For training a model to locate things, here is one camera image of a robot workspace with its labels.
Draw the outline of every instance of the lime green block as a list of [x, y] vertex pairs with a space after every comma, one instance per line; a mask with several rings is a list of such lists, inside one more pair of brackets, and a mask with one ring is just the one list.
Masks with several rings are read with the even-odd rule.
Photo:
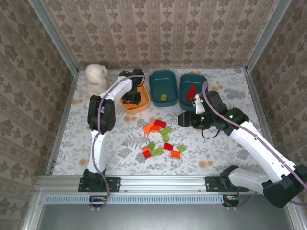
[[153, 150], [154, 147], [155, 147], [155, 144], [153, 142], [149, 142], [147, 147], [150, 148], [151, 150]]
[[177, 149], [179, 150], [179, 152], [184, 152], [185, 150], [187, 150], [184, 145], [178, 146]]
[[166, 94], [162, 94], [162, 95], [161, 95], [161, 101], [166, 102], [166, 98], [167, 98], [167, 95], [166, 95]]
[[163, 141], [164, 142], [168, 142], [169, 141], [169, 138], [168, 138], [167, 134], [163, 135]]
[[151, 155], [153, 156], [158, 156], [163, 154], [163, 148], [157, 148], [151, 151]]
[[172, 128], [170, 126], [165, 127], [162, 131], [160, 131], [160, 134], [164, 136], [165, 134], [168, 134], [172, 131]]

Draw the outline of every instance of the teal container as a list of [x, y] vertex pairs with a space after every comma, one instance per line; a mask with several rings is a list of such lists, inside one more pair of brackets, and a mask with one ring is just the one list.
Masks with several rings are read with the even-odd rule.
[[[170, 70], [154, 72], [149, 76], [149, 88], [152, 102], [156, 107], [174, 106], [179, 98], [175, 74]], [[166, 94], [166, 101], [161, 100], [161, 95]]]
[[207, 79], [199, 74], [184, 74], [180, 78], [179, 85], [179, 105], [180, 108], [186, 111], [195, 111], [195, 108], [187, 98], [191, 85], [196, 86], [196, 94], [202, 92], [202, 85]]

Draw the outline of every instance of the plastic bin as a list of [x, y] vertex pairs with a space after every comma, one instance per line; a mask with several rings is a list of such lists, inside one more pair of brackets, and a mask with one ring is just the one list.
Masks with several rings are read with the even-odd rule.
[[133, 108], [129, 108], [129, 104], [123, 103], [123, 99], [120, 99], [121, 105], [128, 114], [136, 114], [149, 107], [150, 97], [144, 84], [138, 88], [138, 92], [141, 94], [141, 101], [138, 105], [134, 105]]
[[203, 75], [199, 74], [184, 74], [180, 78], [179, 86], [179, 105], [180, 108], [186, 111], [195, 111], [192, 105], [192, 101], [189, 101], [187, 94], [190, 91], [191, 85], [196, 86], [196, 94], [202, 92], [202, 85], [207, 79]]
[[[156, 107], [169, 107], [177, 103], [178, 87], [175, 74], [170, 70], [154, 72], [149, 77], [150, 96]], [[166, 101], [161, 100], [161, 95], [166, 94]]]

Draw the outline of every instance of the white plush toy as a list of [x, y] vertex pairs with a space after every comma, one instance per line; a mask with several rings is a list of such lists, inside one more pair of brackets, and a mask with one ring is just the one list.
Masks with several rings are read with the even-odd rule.
[[85, 76], [88, 83], [83, 86], [88, 96], [100, 95], [105, 92], [113, 82], [106, 79], [108, 70], [105, 66], [99, 64], [90, 64], [86, 67]]

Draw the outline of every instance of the floor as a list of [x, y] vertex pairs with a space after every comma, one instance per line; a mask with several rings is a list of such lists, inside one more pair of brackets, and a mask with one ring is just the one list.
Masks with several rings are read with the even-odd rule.
[[[208, 79], [209, 89], [217, 90], [228, 108], [238, 107], [245, 112], [260, 131], [255, 108], [249, 94], [243, 69], [171, 69], [179, 85], [180, 76], [198, 73]], [[121, 70], [109, 72], [116, 80]], [[91, 149], [91, 132], [87, 124], [86, 102], [89, 99], [82, 86], [86, 84], [84, 72], [74, 94], [64, 136], [60, 146], [53, 175], [82, 175], [87, 167]], [[148, 80], [145, 82], [149, 92]], [[213, 139], [203, 139], [201, 132], [193, 128], [180, 127], [177, 116], [183, 110], [179, 103], [172, 107], [157, 108], [150, 102], [146, 111], [135, 115], [127, 114], [117, 103], [116, 124], [109, 132], [107, 146], [106, 175], [204, 175], [219, 174], [229, 165], [239, 165], [254, 172], [262, 172], [261, 167], [249, 153], [227, 135], [221, 133]], [[149, 141], [158, 147], [163, 145], [160, 134], [146, 136], [142, 130], [149, 122], [161, 119], [173, 131], [169, 134], [170, 144], [175, 147], [184, 144], [187, 148], [180, 160], [170, 158], [170, 153], [145, 160], [141, 148]], [[204, 132], [214, 136], [216, 130]]]

